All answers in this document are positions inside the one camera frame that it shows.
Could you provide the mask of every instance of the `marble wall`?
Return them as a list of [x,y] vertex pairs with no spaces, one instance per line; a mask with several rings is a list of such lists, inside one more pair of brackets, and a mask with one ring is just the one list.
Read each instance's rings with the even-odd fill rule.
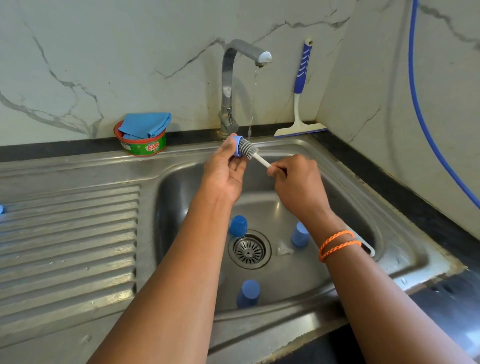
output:
[[219,127],[223,47],[238,57],[240,125],[293,121],[305,37],[314,40],[301,116],[318,111],[355,0],[4,0],[0,3],[0,145],[112,136],[129,112],[169,111],[168,130]]
[[[480,238],[480,211],[430,150],[408,85],[411,1],[360,0],[318,121]],[[445,158],[480,197],[480,2],[420,0],[415,78]]]

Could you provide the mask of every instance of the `running water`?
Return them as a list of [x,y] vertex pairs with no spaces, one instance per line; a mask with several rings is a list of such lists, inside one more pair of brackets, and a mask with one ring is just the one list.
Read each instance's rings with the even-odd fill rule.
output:
[[255,101],[255,95],[257,94],[257,76],[260,71],[260,67],[255,67],[255,76],[253,77],[253,80],[255,81],[255,86],[253,88],[253,97],[252,97],[252,103],[250,105],[250,125],[248,127],[248,138],[252,136],[252,125],[253,125],[253,103]]

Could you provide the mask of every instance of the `orange braided bracelet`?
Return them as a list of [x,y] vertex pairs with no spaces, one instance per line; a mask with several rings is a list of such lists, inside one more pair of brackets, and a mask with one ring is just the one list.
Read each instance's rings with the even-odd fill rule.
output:
[[320,256],[320,261],[321,261],[322,263],[324,263],[324,262],[325,262],[325,258],[327,258],[331,253],[334,253],[334,252],[336,252],[336,251],[339,250],[339,249],[345,248],[346,246],[355,245],[355,244],[361,246],[361,241],[359,241],[359,240],[353,240],[353,241],[351,241],[351,242],[346,242],[346,243],[337,245],[335,248],[330,249],[330,250],[329,250],[328,252],[326,252],[324,255],[321,255],[321,256]]
[[329,237],[327,240],[325,240],[325,242],[322,244],[322,246],[320,247],[320,256],[322,256],[322,250],[327,246],[327,244],[329,242],[331,242],[333,239],[336,239],[338,238],[340,235],[343,235],[343,234],[350,234],[352,236],[352,238],[355,238],[355,234],[352,233],[350,230],[343,230],[343,231],[340,231],[336,234],[333,234],[331,237]]

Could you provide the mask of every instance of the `blue pipe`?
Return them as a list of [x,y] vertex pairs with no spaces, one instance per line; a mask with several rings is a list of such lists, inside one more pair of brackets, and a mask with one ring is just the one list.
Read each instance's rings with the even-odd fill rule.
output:
[[412,94],[412,102],[413,107],[415,109],[415,113],[417,114],[417,118],[420,123],[420,127],[427,139],[430,148],[434,152],[435,156],[438,158],[442,166],[445,170],[452,176],[454,181],[458,184],[458,186],[462,189],[463,192],[468,196],[468,198],[475,204],[476,207],[480,209],[480,201],[479,199],[473,194],[473,192],[463,183],[460,177],[455,173],[453,168],[448,164],[448,162],[443,157],[442,153],[438,149],[437,145],[435,144],[432,136],[430,135],[430,131],[427,128],[427,124],[425,124],[425,120],[420,110],[419,101],[417,98],[417,91],[415,89],[415,78],[413,76],[413,42],[415,39],[415,21],[417,19],[417,8],[418,8],[418,0],[413,0],[412,3],[412,15],[410,19],[410,32],[408,35],[408,79],[410,81],[410,92]]

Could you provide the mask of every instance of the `hand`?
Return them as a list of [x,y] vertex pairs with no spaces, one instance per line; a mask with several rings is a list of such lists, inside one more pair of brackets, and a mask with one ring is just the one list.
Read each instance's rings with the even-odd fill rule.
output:
[[233,205],[240,197],[247,159],[232,157],[237,147],[232,135],[205,163],[200,189],[209,196],[226,198]]
[[322,225],[325,235],[343,230],[345,224],[328,203],[316,161],[296,154],[273,162],[267,174],[275,178],[275,191],[283,206],[307,230],[311,231],[319,225]]

